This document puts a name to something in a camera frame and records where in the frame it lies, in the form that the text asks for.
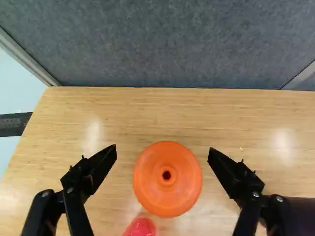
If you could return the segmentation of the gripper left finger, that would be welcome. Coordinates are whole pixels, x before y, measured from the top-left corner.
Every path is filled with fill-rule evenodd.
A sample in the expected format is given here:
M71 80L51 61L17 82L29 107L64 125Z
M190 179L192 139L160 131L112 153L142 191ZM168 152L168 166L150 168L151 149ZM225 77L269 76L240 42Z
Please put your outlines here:
M92 236L94 233L84 204L100 187L116 160L115 144L90 158L82 156L61 178L61 191L45 189L34 196L21 234L54 236L64 214L72 236Z

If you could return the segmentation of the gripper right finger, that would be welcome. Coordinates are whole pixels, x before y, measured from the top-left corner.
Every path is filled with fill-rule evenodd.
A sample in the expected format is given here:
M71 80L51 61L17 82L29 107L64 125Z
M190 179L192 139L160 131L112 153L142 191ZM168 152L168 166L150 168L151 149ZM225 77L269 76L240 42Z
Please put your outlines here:
M234 236L254 236L259 222L268 236L294 236L295 225L288 198L262 194L265 183L244 163L235 162L211 147L209 166L220 184L241 209Z

